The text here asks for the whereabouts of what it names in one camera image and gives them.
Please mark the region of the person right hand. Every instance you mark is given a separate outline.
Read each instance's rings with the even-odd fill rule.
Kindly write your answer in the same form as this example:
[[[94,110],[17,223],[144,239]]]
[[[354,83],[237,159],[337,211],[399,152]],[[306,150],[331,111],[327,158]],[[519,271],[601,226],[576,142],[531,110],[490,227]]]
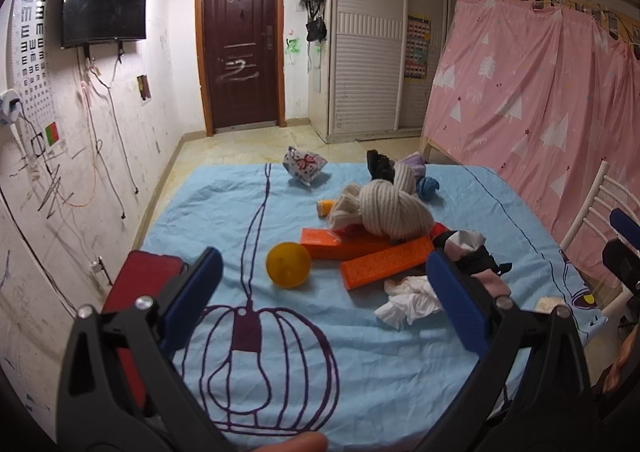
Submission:
[[[636,324],[620,346],[613,363],[602,372],[594,390],[599,394],[609,394],[619,390],[638,367],[639,325]]]

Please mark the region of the person left hand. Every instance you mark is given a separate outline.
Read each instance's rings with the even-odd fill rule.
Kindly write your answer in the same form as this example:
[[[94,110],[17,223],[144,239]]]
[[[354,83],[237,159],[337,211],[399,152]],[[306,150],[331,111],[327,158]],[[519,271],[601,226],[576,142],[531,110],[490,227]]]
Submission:
[[[303,432],[291,439],[269,446],[261,446],[254,452],[326,452],[329,441],[321,432]]]

